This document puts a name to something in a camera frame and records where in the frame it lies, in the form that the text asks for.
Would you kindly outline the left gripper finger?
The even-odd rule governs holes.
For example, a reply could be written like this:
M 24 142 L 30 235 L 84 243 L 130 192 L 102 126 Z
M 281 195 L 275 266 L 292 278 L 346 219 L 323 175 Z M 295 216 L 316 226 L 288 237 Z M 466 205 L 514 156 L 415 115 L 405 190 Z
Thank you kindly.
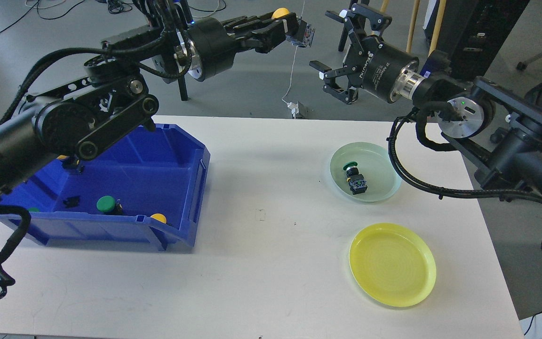
M 269 53 L 286 40 L 286 35 L 284 33 L 263 34 L 257 36 L 257 40 L 260 43 L 257 47 L 257 52 Z
M 281 17 L 273 18 L 272 13 L 270 17 L 263 16 L 254 25 L 254 32 L 264 32 L 265 30 L 273 30 L 276 26 L 280 27 L 280 31 L 283 33 L 295 33 L 299 30 L 299 17 L 296 13 L 288 13 Z

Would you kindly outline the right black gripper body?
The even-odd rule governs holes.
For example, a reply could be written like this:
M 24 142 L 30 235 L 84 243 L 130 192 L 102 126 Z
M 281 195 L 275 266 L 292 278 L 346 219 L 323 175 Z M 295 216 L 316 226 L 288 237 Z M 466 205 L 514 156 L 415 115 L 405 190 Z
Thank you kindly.
M 343 65 L 333 69 L 334 77 L 323 79 L 323 91 L 350 105 L 359 98 L 359 89 L 394 103 L 400 97 L 414 99 L 423 77 L 417 72 L 419 59 L 383 40 L 388 26 L 368 22 L 340 22 L 351 44 Z

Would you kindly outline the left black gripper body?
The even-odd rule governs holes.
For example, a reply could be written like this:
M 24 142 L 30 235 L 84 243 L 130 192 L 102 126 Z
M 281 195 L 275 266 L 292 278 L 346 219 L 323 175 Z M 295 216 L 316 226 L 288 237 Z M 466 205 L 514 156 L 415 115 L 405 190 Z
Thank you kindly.
M 261 17 L 241 16 L 223 22 L 209 17 L 181 25 L 178 31 L 180 45 L 176 48 L 179 54 L 174 56 L 178 70 L 202 82 L 233 67 L 238 53 L 257 52 L 260 44 L 257 36 L 280 33 L 279 26 L 254 32 L 254 25 Z

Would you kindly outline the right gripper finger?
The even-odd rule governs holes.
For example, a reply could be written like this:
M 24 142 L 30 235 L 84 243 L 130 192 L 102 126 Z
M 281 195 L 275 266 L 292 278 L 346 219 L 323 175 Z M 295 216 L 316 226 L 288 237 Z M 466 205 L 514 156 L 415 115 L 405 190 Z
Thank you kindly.
M 359 21 L 361 25 L 368 22 L 371 26 L 389 26 L 393 21 L 391 16 L 366 4 L 351 4 L 349 8 L 339 12 L 326 11 L 325 15 L 338 22 L 346 22 L 346 19 L 349 19 L 352 22 Z
M 334 70 L 330 66 L 323 64 L 318 60 L 311 60 L 309 62 L 309 65 L 310 67 L 314 68 L 316 71 L 319 72 L 319 77 L 321 79 L 331 79 L 334 77 Z

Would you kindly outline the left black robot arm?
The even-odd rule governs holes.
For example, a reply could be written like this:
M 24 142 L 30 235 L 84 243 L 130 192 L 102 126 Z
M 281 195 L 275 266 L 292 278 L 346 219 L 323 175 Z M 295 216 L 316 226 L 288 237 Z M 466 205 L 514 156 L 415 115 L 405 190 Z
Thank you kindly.
M 137 127 L 155 129 L 159 101 L 141 71 L 177 81 L 204 81 L 230 69 L 235 55 L 267 53 L 288 41 L 312 44 L 314 28 L 280 8 L 260 16 L 195 21 L 186 0 L 135 0 L 148 24 L 103 41 L 101 48 L 51 52 L 29 71 L 0 120 L 0 299 L 15 284 L 2 264 L 28 233 L 26 208 L 1 204 L 58 156 L 91 161 Z

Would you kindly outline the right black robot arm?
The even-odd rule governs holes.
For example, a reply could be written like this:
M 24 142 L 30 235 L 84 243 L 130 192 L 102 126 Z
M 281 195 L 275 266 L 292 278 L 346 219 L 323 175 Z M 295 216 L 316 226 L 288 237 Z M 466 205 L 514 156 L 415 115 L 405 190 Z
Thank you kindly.
M 409 50 L 389 45 L 391 23 L 383 9 L 351 0 L 327 17 L 343 26 L 338 51 L 350 43 L 343 64 L 332 69 L 310 62 L 323 90 L 354 103 L 363 89 L 387 103 L 408 98 L 419 142 L 436 152 L 458 151 L 476 166 L 480 190 L 456 190 L 421 182 L 407 172 L 389 137 L 389 158 L 409 184 L 439 197 L 500 198 L 542 203 L 542 83 L 523 98 L 484 77 L 526 9 L 526 0 L 433 0 L 433 32 L 421 71 Z

